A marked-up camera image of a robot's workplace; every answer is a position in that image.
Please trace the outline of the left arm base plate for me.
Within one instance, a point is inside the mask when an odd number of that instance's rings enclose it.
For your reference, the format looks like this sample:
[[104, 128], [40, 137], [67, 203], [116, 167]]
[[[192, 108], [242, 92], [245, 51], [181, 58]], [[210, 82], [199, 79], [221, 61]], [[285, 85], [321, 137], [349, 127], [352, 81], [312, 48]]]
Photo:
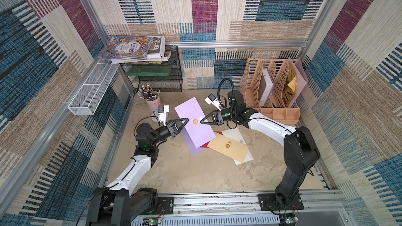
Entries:
[[158, 216], [173, 214], [174, 197], [159, 197], [155, 208], [148, 209], [142, 212], [141, 216]]

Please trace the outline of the cream envelope with seal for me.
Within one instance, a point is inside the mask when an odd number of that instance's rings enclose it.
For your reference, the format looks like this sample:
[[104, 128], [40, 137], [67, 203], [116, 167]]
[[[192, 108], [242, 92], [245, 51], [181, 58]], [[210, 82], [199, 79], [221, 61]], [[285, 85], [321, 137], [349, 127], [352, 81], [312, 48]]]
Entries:
[[243, 163], [246, 159], [249, 147], [239, 141], [228, 138], [215, 132], [216, 138], [208, 143], [208, 148], [215, 150], [231, 159]]

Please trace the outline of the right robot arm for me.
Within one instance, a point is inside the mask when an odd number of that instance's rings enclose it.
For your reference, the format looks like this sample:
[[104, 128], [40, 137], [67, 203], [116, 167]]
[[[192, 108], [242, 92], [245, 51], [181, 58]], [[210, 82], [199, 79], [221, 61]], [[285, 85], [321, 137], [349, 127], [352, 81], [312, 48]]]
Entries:
[[228, 93], [228, 103], [222, 104], [219, 94], [210, 94], [207, 104], [215, 106], [215, 111], [206, 115], [203, 125], [223, 125], [232, 121], [236, 125], [258, 131], [278, 142], [284, 150], [286, 170], [280, 183], [272, 194], [262, 194], [259, 197], [261, 209], [289, 210], [292, 207], [303, 209], [299, 188], [310, 169], [320, 159], [320, 152], [310, 130], [304, 126], [294, 128], [271, 118], [260, 111], [249, 108], [239, 91]]

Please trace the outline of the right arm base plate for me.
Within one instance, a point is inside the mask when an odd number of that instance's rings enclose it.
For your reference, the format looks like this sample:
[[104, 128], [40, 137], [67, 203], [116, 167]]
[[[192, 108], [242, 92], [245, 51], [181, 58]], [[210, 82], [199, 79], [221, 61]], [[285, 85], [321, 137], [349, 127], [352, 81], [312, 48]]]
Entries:
[[283, 197], [281, 194], [261, 193], [258, 194], [258, 201], [262, 211], [292, 212], [294, 207], [298, 210], [305, 208], [299, 193], [290, 198]]

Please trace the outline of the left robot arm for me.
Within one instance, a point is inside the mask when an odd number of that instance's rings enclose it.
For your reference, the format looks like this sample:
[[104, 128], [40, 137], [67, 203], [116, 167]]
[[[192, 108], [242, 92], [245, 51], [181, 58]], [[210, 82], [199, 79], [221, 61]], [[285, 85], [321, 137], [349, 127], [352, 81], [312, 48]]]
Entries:
[[129, 226], [142, 213], [161, 208], [156, 189], [135, 188], [155, 164], [159, 146], [179, 135], [188, 122], [188, 118], [173, 119], [157, 129], [148, 123], [137, 126], [138, 144], [131, 162], [112, 183], [92, 193], [86, 206], [87, 226]]

